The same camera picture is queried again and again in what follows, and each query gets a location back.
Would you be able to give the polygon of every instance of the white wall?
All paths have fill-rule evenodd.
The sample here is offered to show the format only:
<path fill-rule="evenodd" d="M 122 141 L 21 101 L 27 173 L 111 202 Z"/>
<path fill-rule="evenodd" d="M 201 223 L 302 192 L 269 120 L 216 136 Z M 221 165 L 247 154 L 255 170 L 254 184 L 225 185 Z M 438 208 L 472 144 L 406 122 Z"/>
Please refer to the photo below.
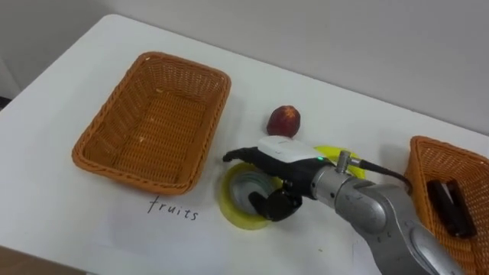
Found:
<path fill-rule="evenodd" d="M 0 56 L 24 88 L 108 13 L 489 134 L 487 0 L 1 0 Z"/>

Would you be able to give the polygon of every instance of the floor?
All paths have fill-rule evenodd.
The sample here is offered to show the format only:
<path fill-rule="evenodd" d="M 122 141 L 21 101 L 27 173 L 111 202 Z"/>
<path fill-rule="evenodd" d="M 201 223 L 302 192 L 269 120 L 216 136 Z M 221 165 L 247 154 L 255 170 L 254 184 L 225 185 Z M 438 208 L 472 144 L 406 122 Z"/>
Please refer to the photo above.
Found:
<path fill-rule="evenodd" d="M 0 111 L 10 99 L 0 97 Z M 1 275 L 85 275 L 84 272 L 0 247 Z"/>

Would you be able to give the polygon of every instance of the dark object in basket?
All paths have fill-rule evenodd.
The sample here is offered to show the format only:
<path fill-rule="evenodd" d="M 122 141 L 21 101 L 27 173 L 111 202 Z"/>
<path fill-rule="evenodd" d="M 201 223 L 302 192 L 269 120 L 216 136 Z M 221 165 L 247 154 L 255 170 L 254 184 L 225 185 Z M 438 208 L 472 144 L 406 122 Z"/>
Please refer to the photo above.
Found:
<path fill-rule="evenodd" d="M 456 180 L 451 180 L 446 184 L 439 180 L 430 180 L 426 187 L 429 200 L 450 235 L 471 238 L 477 234 Z"/>

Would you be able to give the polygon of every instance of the yellow tape roll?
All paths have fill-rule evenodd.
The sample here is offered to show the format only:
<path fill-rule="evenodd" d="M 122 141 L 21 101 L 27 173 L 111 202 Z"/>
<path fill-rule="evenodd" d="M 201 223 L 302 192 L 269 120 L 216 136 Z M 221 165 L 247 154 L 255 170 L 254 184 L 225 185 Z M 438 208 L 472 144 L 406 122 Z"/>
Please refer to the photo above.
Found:
<path fill-rule="evenodd" d="M 243 212 L 236 207 L 231 198 L 230 184 L 232 179 L 240 173 L 249 171 L 260 172 L 258 168 L 248 163 L 236 164 L 226 172 L 219 191 L 219 208 L 225 218 L 236 227 L 247 230 L 257 230 L 267 226 L 270 221 L 260 215 L 251 215 Z M 274 185 L 275 189 L 278 189 L 282 186 L 282 181 L 274 177 L 270 178 L 270 184 Z"/>

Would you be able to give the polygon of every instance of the orange woven basket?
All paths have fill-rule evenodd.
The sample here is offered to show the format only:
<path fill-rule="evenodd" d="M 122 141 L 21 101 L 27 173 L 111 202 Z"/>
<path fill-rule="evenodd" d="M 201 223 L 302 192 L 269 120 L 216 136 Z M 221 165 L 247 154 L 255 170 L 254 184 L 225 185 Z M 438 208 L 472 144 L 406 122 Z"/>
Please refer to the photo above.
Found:
<path fill-rule="evenodd" d="M 199 180 L 231 80 L 164 53 L 143 53 L 73 148 L 89 172 L 179 195 Z"/>
<path fill-rule="evenodd" d="M 489 160 L 428 137 L 411 139 L 406 177 L 421 222 L 460 263 L 466 274 L 489 274 Z M 477 228 L 471 239 L 452 237 L 433 210 L 426 183 L 457 180 Z"/>

